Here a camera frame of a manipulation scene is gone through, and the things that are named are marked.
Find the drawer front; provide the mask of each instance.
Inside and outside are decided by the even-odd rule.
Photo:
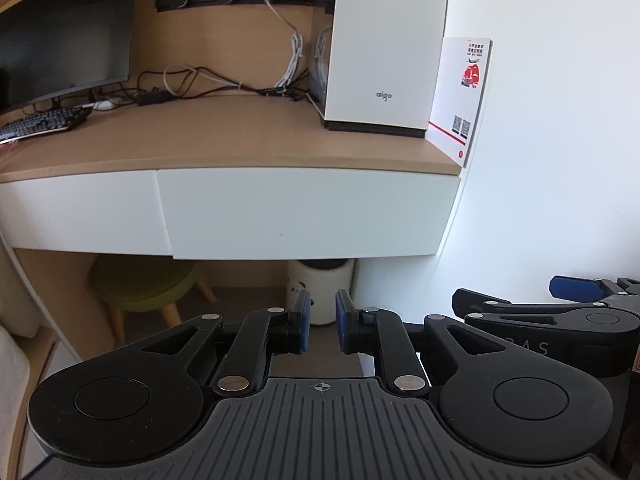
[[[158,171],[176,258],[434,254],[456,176],[322,168]]]
[[[155,171],[0,184],[0,228],[15,248],[171,254]]]

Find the red illustration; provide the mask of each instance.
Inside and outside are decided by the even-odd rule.
[[[462,76],[462,84],[467,87],[476,88],[480,82],[480,67],[477,63],[466,67],[465,75]]]

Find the blue gripper pad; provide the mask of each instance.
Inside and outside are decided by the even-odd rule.
[[[338,325],[338,339],[340,340],[340,350],[344,353],[347,351],[347,311],[340,297],[340,293],[335,293],[335,320]]]
[[[592,303],[604,298],[598,282],[571,276],[554,276],[549,282],[549,292],[554,298],[577,303]]]
[[[302,308],[302,326],[300,327],[300,350],[302,353],[309,348],[309,328],[311,325],[311,294],[306,295],[305,306]]]

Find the monitor screen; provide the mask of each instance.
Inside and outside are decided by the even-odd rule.
[[[129,78],[134,0],[23,0],[0,14],[0,111]]]

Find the red and white card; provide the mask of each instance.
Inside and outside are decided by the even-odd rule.
[[[438,81],[426,139],[455,160],[466,163],[476,130],[492,41],[444,38]]]

